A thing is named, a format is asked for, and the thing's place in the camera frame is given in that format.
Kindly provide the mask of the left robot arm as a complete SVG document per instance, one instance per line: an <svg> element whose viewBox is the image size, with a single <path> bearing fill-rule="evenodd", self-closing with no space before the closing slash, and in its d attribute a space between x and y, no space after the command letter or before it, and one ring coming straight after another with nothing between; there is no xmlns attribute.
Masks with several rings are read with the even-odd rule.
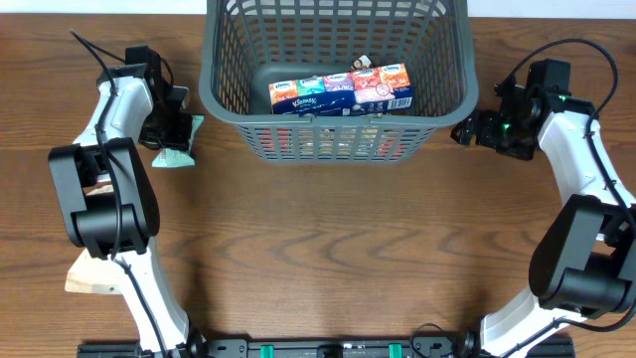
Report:
<svg viewBox="0 0 636 358"><path fill-rule="evenodd" d="M99 102L73 144L48 162L71 242L116 279L139 330L134 357L204 357L206 346L176 301L157 253L158 202L138 154L191 147L188 89L149 60L109 68Z"/></svg>

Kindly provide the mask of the cookie pouch brown white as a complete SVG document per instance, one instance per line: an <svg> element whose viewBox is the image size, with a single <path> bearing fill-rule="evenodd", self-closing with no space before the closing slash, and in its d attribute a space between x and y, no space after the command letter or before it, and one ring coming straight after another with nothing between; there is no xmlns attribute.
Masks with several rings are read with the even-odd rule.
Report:
<svg viewBox="0 0 636 358"><path fill-rule="evenodd" d="M351 72L369 70L374 67L372 61L366 56L362 55L356 59L350 67Z"/></svg>

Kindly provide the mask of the teal snack packet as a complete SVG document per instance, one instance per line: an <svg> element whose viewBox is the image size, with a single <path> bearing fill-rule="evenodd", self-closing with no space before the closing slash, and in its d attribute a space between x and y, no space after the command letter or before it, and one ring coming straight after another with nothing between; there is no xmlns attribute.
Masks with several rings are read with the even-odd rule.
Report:
<svg viewBox="0 0 636 358"><path fill-rule="evenodd" d="M154 168L181 168L192 167L195 165L195 158L192 154L192 149L195 141L195 136L200 126L203 124L205 117L203 115L194 115L192 130L189 137L189 147L186 150L178 150L165 148L162 149L159 154L153 159L152 166Z"/></svg>

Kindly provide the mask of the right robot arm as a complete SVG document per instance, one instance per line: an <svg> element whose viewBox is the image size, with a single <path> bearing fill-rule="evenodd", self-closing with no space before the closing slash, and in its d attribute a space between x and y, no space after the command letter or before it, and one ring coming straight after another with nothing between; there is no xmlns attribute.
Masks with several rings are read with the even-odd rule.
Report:
<svg viewBox="0 0 636 358"><path fill-rule="evenodd" d="M553 337L563 329L611 332L635 315L635 197L604 148L597 109L563 81L500 84L496 93L499 110L475 112L454 139L526 160L541 150L562 207L532 255L528 285L477 330L418 345L420 356L558 355Z"/></svg>

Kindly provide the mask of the kleenex tissue multipack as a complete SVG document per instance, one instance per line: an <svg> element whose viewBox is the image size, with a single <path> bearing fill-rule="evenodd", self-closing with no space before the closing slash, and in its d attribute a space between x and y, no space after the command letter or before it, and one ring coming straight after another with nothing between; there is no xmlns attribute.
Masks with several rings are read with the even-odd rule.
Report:
<svg viewBox="0 0 636 358"><path fill-rule="evenodd" d="M404 64L358 70L269 86L274 114L357 116L407 109L413 89Z"/></svg>

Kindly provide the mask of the orange cracker sleeve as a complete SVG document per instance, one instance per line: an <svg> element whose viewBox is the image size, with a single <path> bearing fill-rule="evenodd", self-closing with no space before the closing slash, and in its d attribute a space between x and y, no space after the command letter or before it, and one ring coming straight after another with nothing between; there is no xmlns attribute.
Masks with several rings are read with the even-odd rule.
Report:
<svg viewBox="0 0 636 358"><path fill-rule="evenodd" d="M266 157L282 160L384 160L406 150L398 131L377 127L264 128L256 135Z"/></svg>

